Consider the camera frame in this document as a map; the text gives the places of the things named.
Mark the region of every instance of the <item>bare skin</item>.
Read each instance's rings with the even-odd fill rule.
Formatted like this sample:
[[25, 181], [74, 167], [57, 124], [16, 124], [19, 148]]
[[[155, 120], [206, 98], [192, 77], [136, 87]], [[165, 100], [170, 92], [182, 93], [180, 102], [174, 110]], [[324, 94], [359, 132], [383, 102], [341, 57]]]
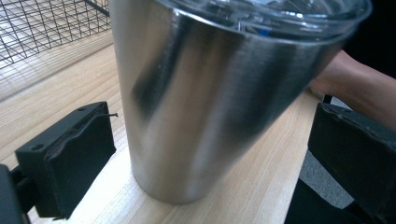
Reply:
[[310, 87], [337, 97], [353, 110], [396, 131], [396, 79], [355, 61], [344, 51]]

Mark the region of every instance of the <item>tumbler lid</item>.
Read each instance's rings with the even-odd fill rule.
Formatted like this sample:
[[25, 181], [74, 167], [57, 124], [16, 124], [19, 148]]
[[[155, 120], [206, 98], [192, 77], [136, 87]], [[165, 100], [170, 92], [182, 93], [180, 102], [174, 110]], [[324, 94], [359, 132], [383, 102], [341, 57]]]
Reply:
[[201, 20], [238, 32], [328, 39], [368, 17], [370, 0], [158, 0]]

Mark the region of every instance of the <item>stainless steel tumbler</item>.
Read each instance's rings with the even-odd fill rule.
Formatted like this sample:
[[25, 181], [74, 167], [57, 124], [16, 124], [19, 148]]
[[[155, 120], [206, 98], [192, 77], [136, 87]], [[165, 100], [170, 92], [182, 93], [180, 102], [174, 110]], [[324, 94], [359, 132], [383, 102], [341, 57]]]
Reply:
[[168, 203], [204, 197], [371, 11], [369, 0], [109, 2], [133, 173]]

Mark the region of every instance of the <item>wire mesh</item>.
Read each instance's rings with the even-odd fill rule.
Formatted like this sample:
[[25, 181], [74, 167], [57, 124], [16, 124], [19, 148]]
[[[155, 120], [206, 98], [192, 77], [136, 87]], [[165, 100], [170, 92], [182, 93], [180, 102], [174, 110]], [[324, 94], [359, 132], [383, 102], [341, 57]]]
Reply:
[[107, 0], [0, 0], [0, 69], [108, 29]]

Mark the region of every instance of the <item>wooden table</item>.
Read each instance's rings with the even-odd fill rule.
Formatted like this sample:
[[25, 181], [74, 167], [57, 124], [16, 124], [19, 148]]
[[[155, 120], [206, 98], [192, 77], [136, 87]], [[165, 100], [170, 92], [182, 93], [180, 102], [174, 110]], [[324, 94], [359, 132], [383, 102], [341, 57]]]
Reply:
[[[0, 70], [0, 162], [74, 109], [108, 101], [117, 152], [73, 216], [57, 223], [283, 223], [306, 152], [317, 98], [303, 93], [225, 179], [196, 203], [150, 198], [130, 164], [111, 33]], [[33, 223], [48, 223], [32, 209]]]

